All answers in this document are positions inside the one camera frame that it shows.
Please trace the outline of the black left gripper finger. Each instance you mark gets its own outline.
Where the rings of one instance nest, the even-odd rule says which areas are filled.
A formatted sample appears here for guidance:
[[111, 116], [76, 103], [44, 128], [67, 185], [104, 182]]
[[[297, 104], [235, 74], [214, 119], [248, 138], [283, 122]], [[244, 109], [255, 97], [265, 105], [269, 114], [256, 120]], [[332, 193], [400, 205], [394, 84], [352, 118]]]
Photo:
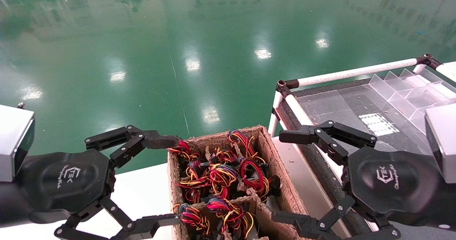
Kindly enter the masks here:
[[[160, 227], [180, 224], [176, 214], [145, 216], [132, 221], [109, 197], [101, 198], [96, 205], [104, 208], [113, 217], [122, 229], [111, 240], [145, 240], [152, 239]], [[54, 235], [60, 240], [106, 240], [106, 237], [77, 230], [82, 217], [72, 215], [65, 224], [58, 227]]]
[[178, 146], [178, 136], [162, 136], [158, 131], [143, 131], [133, 125], [127, 125], [86, 138], [86, 149], [106, 150], [115, 146], [119, 148], [109, 156], [112, 167], [121, 168], [144, 149], [168, 149]]

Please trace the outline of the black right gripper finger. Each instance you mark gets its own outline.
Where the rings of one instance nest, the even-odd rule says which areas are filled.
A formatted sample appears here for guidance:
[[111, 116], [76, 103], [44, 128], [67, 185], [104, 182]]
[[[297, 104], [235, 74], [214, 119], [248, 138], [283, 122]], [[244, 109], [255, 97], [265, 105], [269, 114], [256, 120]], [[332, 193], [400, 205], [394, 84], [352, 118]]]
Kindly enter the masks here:
[[[355, 199], [347, 195], [319, 220], [309, 215], [288, 213], [284, 211], [272, 212], [271, 219], [275, 222], [293, 225], [301, 238], [313, 240], [340, 240], [341, 238], [332, 232], [332, 226], [339, 219], [344, 217], [349, 209], [355, 206], [355, 204]], [[378, 225], [378, 231], [352, 236], [349, 239], [398, 240], [400, 237], [400, 231], [393, 225], [389, 224], [389, 222], [385, 222]]]
[[302, 125], [298, 131], [282, 130], [279, 140], [300, 145], [316, 144], [339, 166], [347, 165], [348, 151], [337, 141], [356, 148], [374, 148], [377, 138], [371, 134], [332, 120], [319, 125]]

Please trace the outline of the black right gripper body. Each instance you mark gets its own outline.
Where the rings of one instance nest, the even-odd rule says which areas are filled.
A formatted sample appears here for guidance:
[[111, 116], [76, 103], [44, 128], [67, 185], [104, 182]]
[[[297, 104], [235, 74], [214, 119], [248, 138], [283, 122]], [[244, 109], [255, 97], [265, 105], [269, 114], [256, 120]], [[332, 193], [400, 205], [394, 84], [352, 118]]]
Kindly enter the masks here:
[[433, 156], [364, 147], [347, 157], [345, 173], [355, 211], [367, 220], [455, 230], [455, 184]]

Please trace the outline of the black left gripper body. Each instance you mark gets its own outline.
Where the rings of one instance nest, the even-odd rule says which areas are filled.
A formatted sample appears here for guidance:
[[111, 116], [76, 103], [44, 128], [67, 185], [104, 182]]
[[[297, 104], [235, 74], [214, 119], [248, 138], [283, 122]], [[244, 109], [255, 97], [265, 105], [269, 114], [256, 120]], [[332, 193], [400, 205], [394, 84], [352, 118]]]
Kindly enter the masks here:
[[112, 162], [97, 150], [26, 157], [18, 175], [1, 183], [2, 225], [50, 224], [72, 215], [87, 220], [114, 188]]

